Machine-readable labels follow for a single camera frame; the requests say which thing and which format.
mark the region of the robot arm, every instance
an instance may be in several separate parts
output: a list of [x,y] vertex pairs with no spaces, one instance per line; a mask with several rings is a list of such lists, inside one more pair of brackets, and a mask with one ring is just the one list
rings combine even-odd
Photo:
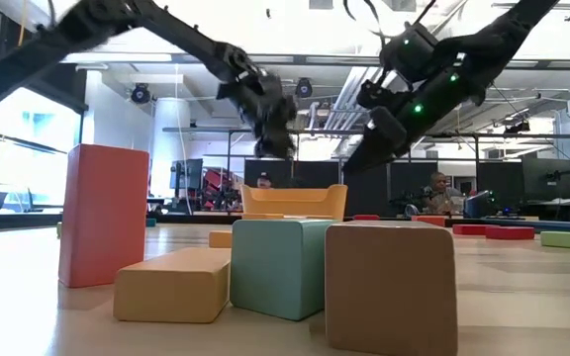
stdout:
[[[531,30],[559,0],[521,0],[478,33],[438,41],[419,23],[380,52],[385,71],[395,70],[408,91],[391,92],[381,80],[362,84],[357,102],[371,122],[343,169],[357,173],[393,161],[460,103],[481,105],[486,90],[521,48]],[[457,55],[465,56],[454,66]]]
[[216,42],[161,9],[153,0],[81,0],[50,29],[0,59],[0,101],[57,65],[68,54],[91,49],[135,28],[146,28],[204,63],[257,138],[256,153],[288,157],[294,144],[286,124],[296,116],[280,78],[256,66],[240,48]]

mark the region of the man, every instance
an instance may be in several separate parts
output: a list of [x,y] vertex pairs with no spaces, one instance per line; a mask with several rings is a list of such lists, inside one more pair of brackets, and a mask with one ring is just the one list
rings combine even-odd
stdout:
[[429,197],[424,198],[427,212],[430,214],[452,214],[452,197],[462,197],[463,194],[447,186],[445,174],[435,172],[430,175]]
[[267,172],[261,173],[256,180],[256,188],[259,189],[270,189],[272,188],[272,180],[269,178]]

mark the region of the column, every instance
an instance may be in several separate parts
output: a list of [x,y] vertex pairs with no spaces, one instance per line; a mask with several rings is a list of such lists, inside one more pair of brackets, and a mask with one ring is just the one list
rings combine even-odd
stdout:
[[[150,191],[162,197],[171,197],[170,168],[173,161],[182,160],[182,142],[179,133],[164,133],[164,128],[190,127],[190,104],[177,98],[160,98],[155,104],[153,145],[151,149]],[[189,144],[184,133],[184,145]]]

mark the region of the red foam block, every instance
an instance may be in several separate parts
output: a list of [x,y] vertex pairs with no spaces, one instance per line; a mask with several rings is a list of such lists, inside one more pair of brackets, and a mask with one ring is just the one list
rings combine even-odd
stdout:
[[144,260],[148,153],[80,144],[67,159],[58,279],[69,288],[114,283]]
[[354,219],[354,220],[372,220],[372,221],[376,221],[376,220],[380,220],[380,216],[360,214],[360,215],[353,216],[353,219]]
[[489,226],[486,224],[458,223],[452,226],[452,232],[462,235],[485,235],[485,229]]
[[431,223],[437,226],[445,227],[446,216],[412,216],[413,222]]
[[502,240],[530,240],[535,238],[535,229],[526,226],[488,226],[485,237]]

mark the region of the chair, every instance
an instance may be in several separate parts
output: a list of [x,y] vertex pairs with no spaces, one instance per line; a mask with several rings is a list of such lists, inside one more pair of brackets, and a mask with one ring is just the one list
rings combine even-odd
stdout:
[[326,189],[257,189],[241,185],[240,190],[246,214],[322,216],[339,222],[344,220],[347,187],[342,184]]

